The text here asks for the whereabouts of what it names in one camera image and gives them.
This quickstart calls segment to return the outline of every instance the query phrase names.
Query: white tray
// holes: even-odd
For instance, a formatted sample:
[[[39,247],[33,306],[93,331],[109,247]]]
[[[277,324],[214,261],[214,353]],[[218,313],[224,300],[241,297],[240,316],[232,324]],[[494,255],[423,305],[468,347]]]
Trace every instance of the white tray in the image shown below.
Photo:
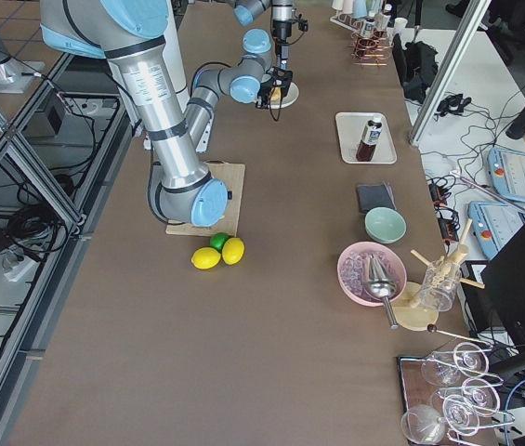
[[[377,140],[374,157],[372,161],[357,161],[355,155],[365,123],[375,114],[382,116],[382,135]],[[340,155],[345,163],[349,164],[394,164],[396,163],[396,151],[390,135],[390,129],[386,116],[382,113],[356,113],[341,112],[336,114],[336,130],[340,143]]]

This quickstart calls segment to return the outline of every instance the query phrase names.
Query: green lime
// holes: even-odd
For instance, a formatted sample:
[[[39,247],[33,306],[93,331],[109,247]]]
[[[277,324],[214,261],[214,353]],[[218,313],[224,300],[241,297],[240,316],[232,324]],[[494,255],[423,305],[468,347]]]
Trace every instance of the green lime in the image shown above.
[[[225,232],[219,232],[210,238],[210,245],[220,253],[223,250],[225,242],[230,238],[231,236]]]

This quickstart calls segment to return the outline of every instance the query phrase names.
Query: bottle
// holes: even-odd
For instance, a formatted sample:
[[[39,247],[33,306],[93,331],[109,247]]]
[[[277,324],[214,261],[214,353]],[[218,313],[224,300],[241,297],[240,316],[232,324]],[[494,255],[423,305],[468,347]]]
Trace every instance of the bottle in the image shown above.
[[[374,28],[375,28],[375,12],[370,11],[368,16],[363,21],[363,27],[355,42],[355,56],[362,58],[365,55],[365,50],[371,49],[376,46],[374,40]]]
[[[357,161],[368,162],[372,161],[374,156],[375,146],[377,140],[380,138],[382,133],[382,116],[375,114],[372,119],[370,119],[365,128],[363,129],[363,135],[361,136],[361,142],[357,148],[357,154],[355,158]]]
[[[376,37],[382,38],[386,35],[386,28],[390,22],[390,16],[392,15],[392,5],[386,4],[384,10],[380,11],[375,17],[375,35]]]

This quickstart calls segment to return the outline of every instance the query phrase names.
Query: blue and white device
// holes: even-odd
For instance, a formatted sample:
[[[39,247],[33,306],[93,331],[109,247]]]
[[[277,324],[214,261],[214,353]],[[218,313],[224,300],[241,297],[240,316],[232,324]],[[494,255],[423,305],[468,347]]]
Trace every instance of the blue and white device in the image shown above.
[[[470,202],[468,217],[483,254],[491,260],[518,232],[525,216],[512,206],[499,202]]]
[[[525,152],[493,147],[487,161],[497,192],[508,200],[525,203]]]

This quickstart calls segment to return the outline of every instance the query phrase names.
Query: spoon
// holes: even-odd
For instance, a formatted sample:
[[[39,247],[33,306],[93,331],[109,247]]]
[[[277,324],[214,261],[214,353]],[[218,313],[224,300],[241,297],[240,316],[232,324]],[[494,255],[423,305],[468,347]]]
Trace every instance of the spoon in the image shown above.
[[[396,294],[396,283],[387,274],[380,260],[375,258],[374,255],[370,255],[368,277],[367,281],[363,283],[363,288],[369,295],[382,301],[386,309],[390,328],[392,330],[399,328],[399,323],[390,304],[390,298]]]

